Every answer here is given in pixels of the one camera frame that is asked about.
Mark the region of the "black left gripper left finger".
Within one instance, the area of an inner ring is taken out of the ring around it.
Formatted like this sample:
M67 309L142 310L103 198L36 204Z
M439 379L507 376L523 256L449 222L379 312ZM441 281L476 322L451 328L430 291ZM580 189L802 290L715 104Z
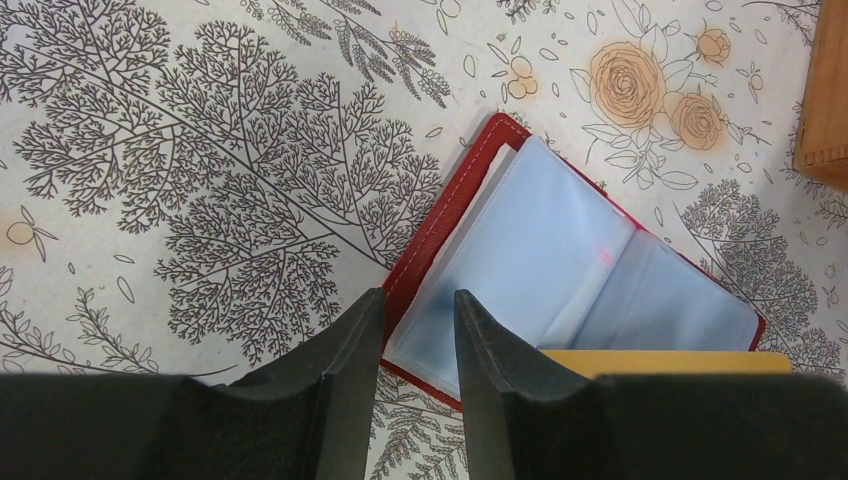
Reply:
M385 294L229 385L181 375L1 378L5 479L360 479Z

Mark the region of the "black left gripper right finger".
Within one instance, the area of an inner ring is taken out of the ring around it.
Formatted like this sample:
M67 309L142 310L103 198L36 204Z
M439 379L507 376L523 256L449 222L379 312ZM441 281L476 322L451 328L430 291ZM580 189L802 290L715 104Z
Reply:
M589 379L468 291L454 332L473 479L843 479L847 393L800 374Z

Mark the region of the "gold credit card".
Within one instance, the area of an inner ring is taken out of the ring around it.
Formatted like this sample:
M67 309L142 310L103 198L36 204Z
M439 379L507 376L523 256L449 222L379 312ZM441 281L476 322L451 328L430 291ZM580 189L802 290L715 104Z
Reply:
M789 358L759 351L542 350L590 379L616 374L787 374Z

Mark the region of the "red leather card holder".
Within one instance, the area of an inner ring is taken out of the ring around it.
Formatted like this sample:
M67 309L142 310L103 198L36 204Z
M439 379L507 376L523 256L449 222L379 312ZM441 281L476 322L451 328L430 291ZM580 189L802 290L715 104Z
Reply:
M384 365L453 409L459 290L543 350L749 351L766 327L504 113L483 124L384 288Z

